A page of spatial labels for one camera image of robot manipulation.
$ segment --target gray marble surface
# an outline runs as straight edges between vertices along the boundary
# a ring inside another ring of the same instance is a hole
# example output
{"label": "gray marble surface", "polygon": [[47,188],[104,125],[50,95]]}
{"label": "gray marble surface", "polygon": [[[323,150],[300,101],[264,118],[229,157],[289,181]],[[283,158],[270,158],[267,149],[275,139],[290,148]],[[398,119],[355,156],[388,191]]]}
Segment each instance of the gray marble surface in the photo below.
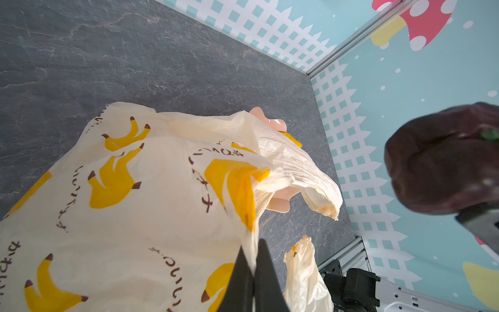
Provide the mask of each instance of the gray marble surface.
{"label": "gray marble surface", "polygon": [[[229,115],[254,106],[282,118],[337,181],[308,77],[153,0],[0,2],[0,214],[4,215],[115,101],[157,111]],[[354,239],[300,195],[261,219],[280,284],[284,252],[312,237],[321,263]]]}

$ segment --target red mushroom print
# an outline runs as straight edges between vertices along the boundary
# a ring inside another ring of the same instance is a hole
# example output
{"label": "red mushroom print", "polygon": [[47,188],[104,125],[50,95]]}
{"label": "red mushroom print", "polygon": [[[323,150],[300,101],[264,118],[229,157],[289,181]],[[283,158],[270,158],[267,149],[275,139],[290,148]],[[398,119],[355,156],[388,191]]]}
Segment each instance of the red mushroom print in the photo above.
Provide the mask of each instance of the red mushroom print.
{"label": "red mushroom print", "polygon": [[[456,7],[456,2],[457,0],[419,0],[409,10],[373,34],[371,39],[375,45],[385,46],[396,32],[407,25],[410,47],[413,51],[419,51],[444,28]],[[388,0],[374,0],[372,7],[382,10],[390,3]]]}
{"label": "red mushroom print", "polygon": [[486,253],[488,253],[492,259],[495,260],[495,264],[499,263],[499,256],[490,248],[488,245],[486,245],[481,239],[475,236],[475,239],[477,242],[480,244],[480,246],[485,250]]}

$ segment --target wall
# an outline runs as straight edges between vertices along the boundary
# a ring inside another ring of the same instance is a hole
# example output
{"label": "wall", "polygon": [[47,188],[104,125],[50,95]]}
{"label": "wall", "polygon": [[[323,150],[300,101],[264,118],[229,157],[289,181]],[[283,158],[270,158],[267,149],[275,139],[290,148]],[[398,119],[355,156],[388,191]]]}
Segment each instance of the wall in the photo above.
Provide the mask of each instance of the wall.
{"label": "wall", "polygon": [[158,0],[307,71],[376,15],[372,0]]}
{"label": "wall", "polygon": [[418,5],[424,2],[311,83],[352,227],[364,237],[374,272],[418,292],[499,310],[499,256],[454,216],[404,208],[388,182],[384,145],[405,122],[458,104],[499,104],[499,1],[459,0],[453,12],[455,1]]}

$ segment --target dark brown object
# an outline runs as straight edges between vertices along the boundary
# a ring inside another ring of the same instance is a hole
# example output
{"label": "dark brown object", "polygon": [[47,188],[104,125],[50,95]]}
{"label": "dark brown object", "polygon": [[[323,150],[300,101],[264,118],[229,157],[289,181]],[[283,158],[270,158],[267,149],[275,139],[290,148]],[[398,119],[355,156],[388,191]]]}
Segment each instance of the dark brown object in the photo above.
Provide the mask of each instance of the dark brown object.
{"label": "dark brown object", "polygon": [[403,125],[385,146],[397,198],[412,211],[443,215],[499,200],[499,106],[455,106]]}

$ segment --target yellow object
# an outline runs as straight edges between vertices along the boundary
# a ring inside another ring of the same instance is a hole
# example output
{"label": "yellow object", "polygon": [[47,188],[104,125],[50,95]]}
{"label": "yellow object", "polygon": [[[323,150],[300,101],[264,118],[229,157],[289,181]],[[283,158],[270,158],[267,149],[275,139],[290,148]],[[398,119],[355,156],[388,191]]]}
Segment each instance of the yellow object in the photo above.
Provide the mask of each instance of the yellow object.
{"label": "yellow object", "polygon": [[37,280],[41,296],[36,292],[32,281],[27,280],[24,285],[24,297],[32,312],[63,312],[88,299],[57,288],[48,271],[52,258],[52,254],[48,255],[38,267]]}
{"label": "yellow object", "polygon": [[255,152],[253,152],[253,151],[252,151],[252,150],[250,150],[249,148],[245,148],[245,147],[239,146],[239,144],[234,143],[234,142],[232,142],[231,147],[234,147],[234,148],[237,148],[237,149],[244,150],[244,151],[246,151],[246,152],[250,152],[250,153],[256,154]]}
{"label": "yellow object", "polygon": [[218,308],[220,307],[220,304],[224,299],[227,286],[229,285],[229,281],[231,280],[233,270],[234,263],[226,263],[216,269],[208,278],[205,291],[201,296],[202,303],[208,301],[217,293],[217,291],[221,289],[217,299],[208,308],[208,312],[217,312]]}
{"label": "yellow object", "polygon": [[405,20],[400,16],[397,16],[393,21],[389,22],[383,28],[371,35],[371,40],[373,44],[377,46],[386,45],[390,39],[398,33],[402,28],[407,26]]}
{"label": "yellow object", "polygon": [[303,146],[300,142],[298,142],[293,136],[287,132],[281,132],[286,138],[290,139],[294,144],[296,144],[299,148]]}
{"label": "yellow object", "polygon": [[139,148],[128,152],[116,162],[114,169],[114,160],[119,156],[112,156],[99,170],[102,186],[95,172],[92,171],[88,176],[88,183],[92,186],[92,195],[90,197],[90,207],[93,209],[102,209],[116,205],[121,202],[132,189],[139,189],[141,182],[135,183],[128,172],[126,164],[132,160],[144,147],[144,143]]}
{"label": "yellow object", "polygon": [[38,179],[38,181],[35,182],[35,184],[33,184],[33,186],[29,189],[29,191],[23,196],[21,197],[21,199],[14,205],[14,207],[12,207],[12,209],[7,213],[7,215],[9,216],[11,213],[13,213],[14,211],[16,211],[17,209],[21,208],[24,203],[31,197],[33,196],[34,193],[36,193],[36,191],[38,191],[38,189],[45,183],[47,182],[48,179],[50,179],[52,177],[52,174],[47,171],[45,172],[41,178]]}
{"label": "yellow object", "polygon": [[102,135],[103,137],[106,138],[106,141],[104,142],[104,146],[108,150],[114,152],[114,151],[117,151],[120,148],[125,147],[127,145],[130,145],[134,142],[143,140],[146,138],[149,131],[151,131],[151,127],[149,127],[149,125],[146,124],[144,127],[144,131],[142,131],[142,133],[140,135],[135,136],[137,134],[137,132],[139,132],[139,127],[137,126],[137,121],[135,121],[135,118],[130,117],[130,122],[132,123],[132,129],[124,137],[113,139],[105,133]]}
{"label": "yellow object", "polygon": [[269,174],[269,168],[259,169],[247,162],[226,159],[214,159],[205,170],[206,181],[213,187],[223,206],[224,181],[228,175],[227,189],[232,203],[250,232],[253,232],[256,214],[251,177],[261,182]]}
{"label": "yellow object", "polygon": [[499,271],[470,262],[463,263],[463,270],[478,300],[493,310],[499,310]]}

